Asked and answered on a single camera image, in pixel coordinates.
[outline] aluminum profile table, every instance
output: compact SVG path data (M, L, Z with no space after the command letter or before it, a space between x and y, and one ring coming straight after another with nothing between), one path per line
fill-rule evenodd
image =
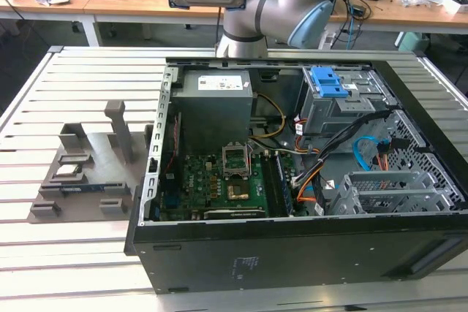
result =
M0 119L0 311L466 311L468 252L420 281L156 296L126 221L28 224L31 202L66 122L111 132L108 99L123 99L131 131L156 115L166 57L209 49L53 47ZM275 58L386 60L468 157L468 103L430 61L411 53L272 50Z

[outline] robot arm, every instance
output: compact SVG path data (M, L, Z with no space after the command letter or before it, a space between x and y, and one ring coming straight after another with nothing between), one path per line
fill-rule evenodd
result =
M216 56L266 57L265 36L311 48L332 9L329 0L247 0L246 9L224 13L224 34Z

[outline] green circuit board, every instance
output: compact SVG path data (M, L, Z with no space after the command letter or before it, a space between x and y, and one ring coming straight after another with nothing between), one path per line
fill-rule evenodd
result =
M211 162L211 170L206 169L207 162ZM239 165L239 162L236 161L232 161L232 163ZM227 186L229 181L222 176L221 155L189 156L184 165L183 189L185 194L182 206L188 208L257 208L267 210L262 168L258 157L252 157L252 175L248 182L248 199L228 199Z
M241 154L231 156L229 165L241 167L243 164ZM223 176L222 155L211 154L204 156L189 155L184 160L184 180L177 208L164 209L166 220L189 220L193 213L206 210L263 210L268 217L268 205L265 197L260 156L252 154L252 171L248 180L241 177L228 178ZM294 173L294 162L290 155L282 156L284 174L287 179ZM229 193L234 183L242 183L248 198L230 199Z

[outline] orange wire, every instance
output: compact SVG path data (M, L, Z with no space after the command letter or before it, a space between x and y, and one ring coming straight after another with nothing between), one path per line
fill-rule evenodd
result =
M380 170L383 171L382 163L380 162L380 156L377 154L377 162L379 163Z
M312 173L309 178L307 178L306 182L302 185L301 190L299 191L299 195L297 197L297 200L300 201L316 201L315 198L313 197L302 197L302 194L304 193L304 190L306 190L307 184L312 180L313 177L322 169L323 166L321 166L319 169L317 169L314 173Z
M383 159L384 159L384 161L385 161L385 170L388 171L388 157L387 157L387 154L386 154L386 153L384 153Z
M298 123L304 123L304 122L307 122L307 118L303 118L299 121L297 121L295 124L298 124ZM299 146L299 142L301 141L302 139L302 135L298 136L295 140L295 148L297 151L301 152L301 153L306 153L307 151L309 151L309 149L301 149L301 147ZM314 151L315 153L319 153L320 150L317 149L317 148L313 148L312 151Z

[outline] motherboard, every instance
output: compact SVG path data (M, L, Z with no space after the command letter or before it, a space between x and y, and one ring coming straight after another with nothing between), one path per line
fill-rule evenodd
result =
M271 188L270 177L264 177L272 164L273 172L279 172L276 161L281 159L281 177L290 186L295 175L293 158L289 154L264 155L247 153L246 173L233 174L232 170L244 168L244 153L187 155L183 165L183 183L180 191L167 191L163 197L161 217L163 221L203 219L264 218L274 214L274 206L267 198Z

